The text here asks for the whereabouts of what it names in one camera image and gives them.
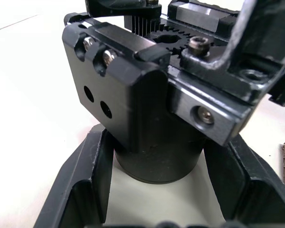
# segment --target white table surface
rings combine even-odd
[[[33,227],[61,165],[98,123],[79,103],[61,40],[64,16],[82,11],[83,0],[0,2],[0,228]],[[109,22],[123,26],[121,17]],[[281,176],[285,108],[266,96],[241,134]],[[152,227],[164,220],[224,221],[203,154],[188,176],[165,185],[136,181],[114,161],[106,223]]]

